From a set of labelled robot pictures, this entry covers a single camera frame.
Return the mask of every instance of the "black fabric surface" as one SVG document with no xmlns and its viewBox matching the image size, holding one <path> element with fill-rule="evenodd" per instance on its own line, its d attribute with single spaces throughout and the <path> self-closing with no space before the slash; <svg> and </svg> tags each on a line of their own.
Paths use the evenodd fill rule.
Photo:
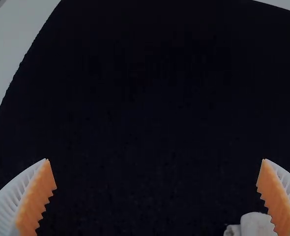
<svg viewBox="0 0 290 236">
<path fill-rule="evenodd" d="M 0 106 L 0 189 L 49 158 L 38 235 L 222 235 L 290 171 L 290 12 L 63 0 Z"/>
</svg>

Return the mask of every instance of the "orange rubber pad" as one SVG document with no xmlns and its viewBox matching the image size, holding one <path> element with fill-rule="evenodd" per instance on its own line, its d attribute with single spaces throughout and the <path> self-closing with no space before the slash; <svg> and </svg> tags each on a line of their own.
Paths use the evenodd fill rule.
<svg viewBox="0 0 290 236">
<path fill-rule="evenodd" d="M 16 218 L 16 227 L 21 236 L 37 235 L 35 230 L 39 228 L 38 221 L 43 218 L 41 213 L 46 211 L 45 204 L 49 203 L 52 190 L 57 188 L 49 160 L 44 162 L 30 184 Z"/>
<path fill-rule="evenodd" d="M 290 236 L 290 200 L 280 182 L 277 173 L 266 160 L 262 160 L 257 182 L 258 192 L 265 201 L 268 214 L 275 225 L 274 231 L 278 236 Z"/>
</svg>

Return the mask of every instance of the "white cloth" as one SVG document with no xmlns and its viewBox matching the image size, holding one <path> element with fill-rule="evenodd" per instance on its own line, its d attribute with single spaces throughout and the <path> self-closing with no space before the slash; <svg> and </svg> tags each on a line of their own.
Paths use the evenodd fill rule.
<svg viewBox="0 0 290 236">
<path fill-rule="evenodd" d="M 228 225 L 224 236 L 277 236 L 271 217 L 259 212 L 250 212 L 241 217 L 240 225 Z"/>
</svg>

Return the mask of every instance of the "crumpled white object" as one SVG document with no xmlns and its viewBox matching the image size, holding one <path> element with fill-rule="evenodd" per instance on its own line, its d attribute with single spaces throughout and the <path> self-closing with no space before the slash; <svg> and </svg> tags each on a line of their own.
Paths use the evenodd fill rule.
<svg viewBox="0 0 290 236">
<path fill-rule="evenodd" d="M 240 225 L 228 225 L 224 236 L 277 236 L 271 216 L 250 212 L 241 217 Z"/>
</svg>

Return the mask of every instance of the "white surface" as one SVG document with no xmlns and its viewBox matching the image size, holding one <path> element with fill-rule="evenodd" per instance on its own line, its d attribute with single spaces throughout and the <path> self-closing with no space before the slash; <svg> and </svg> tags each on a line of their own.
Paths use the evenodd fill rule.
<svg viewBox="0 0 290 236">
<path fill-rule="evenodd" d="M 256 0 L 267 3 L 269 5 L 277 6 L 290 11 L 290 0 Z"/>
<path fill-rule="evenodd" d="M 42 26 L 60 0 L 6 0 L 0 8 L 0 104 Z"/>
</svg>

